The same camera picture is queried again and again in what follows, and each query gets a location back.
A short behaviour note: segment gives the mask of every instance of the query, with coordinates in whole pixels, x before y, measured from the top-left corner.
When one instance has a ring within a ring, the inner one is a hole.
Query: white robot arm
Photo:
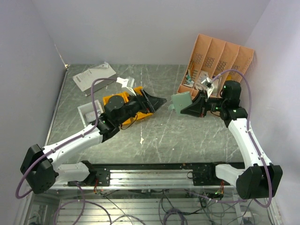
[[[193,100],[192,105],[181,110],[181,113],[204,117],[207,111],[220,112],[221,119],[233,134],[240,148],[245,168],[236,169],[230,164],[219,163],[215,166],[215,176],[235,186],[243,199],[268,197],[268,183],[261,161],[261,157],[263,157],[268,166],[272,180],[272,192],[275,195],[282,176],[281,167],[273,165],[263,152],[251,126],[247,130],[247,112],[239,107],[240,84],[226,81],[224,88],[221,94],[222,98],[207,98],[207,93],[200,91]],[[93,125],[89,125],[77,134],[42,149],[37,145],[33,145],[27,152],[21,166],[21,172],[24,174],[34,159],[43,154],[49,154],[57,146],[66,143],[48,155],[34,171],[30,172],[26,178],[29,185],[35,194],[46,191],[55,182],[62,183],[76,180],[87,186],[92,185],[97,180],[97,174],[93,171],[92,164],[87,161],[77,164],[63,163],[75,153],[113,137],[119,132],[119,125],[130,117],[135,117],[137,112],[154,113],[165,102],[166,99],[150,96],[143,90],[142,95],[132,95],[128,103],[124,103],[123,98],[120,96],[113,96],[110,98],[109,103],[105,105],[105,113],[98,119],[97,127],[94,128]],[[249,137],[249,132],[251,132],[258,146],[261,156],[258,155],[253,141]]]

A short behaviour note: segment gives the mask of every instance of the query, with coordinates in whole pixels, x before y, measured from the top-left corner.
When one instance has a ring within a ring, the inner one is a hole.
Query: green object
[[[172,104],[169,106],[169,110],[175,109],[178,115],[182,115],[180,112],[182,109],[192,104],[192,98],[189,91],[171,96]]]

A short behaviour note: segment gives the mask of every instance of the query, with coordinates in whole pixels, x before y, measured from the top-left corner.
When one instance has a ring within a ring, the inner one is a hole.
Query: white backdrop
[[[244,45],[270,0],[33,0],[66,64],[187,64],[198,33]]]
[[[300,1],[272,0],[246,46],[256,56],[248,73],[251,122],[264,151],[284,175],[276,195],[286,225],[299,224]],[[242,103],[248,109],[247,89]]]
[[[0,1],[0,220],[12,225],[30,146],[43,146],[65,66],[30,0]]]

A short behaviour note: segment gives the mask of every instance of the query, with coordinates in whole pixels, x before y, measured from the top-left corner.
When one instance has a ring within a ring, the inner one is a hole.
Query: gray table surface
[[[166,98],[167,103],[154,115],[136,121],[105,143],[75,154],[66,163],[82,160],[105,164],[243,162],[234,137],[219,117],[211,114],[205,118],[178,116],[174,110],[168,110],[171,95],[176,94],[186,65],[111,66],[118,76],[135,78],[136,87],[143,86],[149,94]],[[48,144],[84,128],[77,107],[91,102],[91,98],[84,96],[72,76],[90,67],[92,65],[70,65]],[[120,85],[114,82],[95,92],[95,99],[103,104],[104,96],[120,92]]]

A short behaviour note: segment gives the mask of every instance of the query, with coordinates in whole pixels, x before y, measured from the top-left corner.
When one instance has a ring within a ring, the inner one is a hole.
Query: orange tray
[[[142,95],[141,89],[143,89],[143,87],[137,87],[137,88],[134,88],[134,90],[135,90],[136,93]],[[116,95],[121,96],[121,97],[124,99],[125,103],[129,101],[129,100],[128,100],[129,94],[128,94],[127,92],[118,93],[118,94],[116,94]],[[110,96],[105,96],[105,97],[103,97],[103,104],[104,104],[104,105],[107,104],[107,102],[108,102],[108,100],[109,100],[109,98],[110,98],[111,96],[114,96],[114,95],[110,95]],[[136,120],[144,119],[145,117],[151,116],[152,114],[153,114],[153,113],[144,114],[144,113],[138,112],[138,113],[137,113],[137,119],[136,119]],[[135,118],[131,117],[130,119],[128,119],[128,120],[126,120],[124,123],[122,123],[122,125],[128,125],[128,124],[131,124],[131,123],[134,122],[134,120],[135,120]]]

